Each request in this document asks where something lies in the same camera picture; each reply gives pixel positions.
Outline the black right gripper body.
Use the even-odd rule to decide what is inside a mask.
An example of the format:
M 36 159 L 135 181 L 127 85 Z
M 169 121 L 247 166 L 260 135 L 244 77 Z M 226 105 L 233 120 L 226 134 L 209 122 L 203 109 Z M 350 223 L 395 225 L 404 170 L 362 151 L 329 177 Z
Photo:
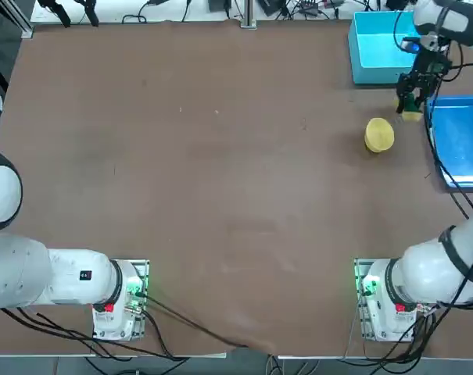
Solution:
M 415 53 L 414 63 L 409 72 L 409 77 L 418 79 L 429 75 L 447 75 L 451 67 L 452 62 L 448 59 L 445 52 L 421 48 Z

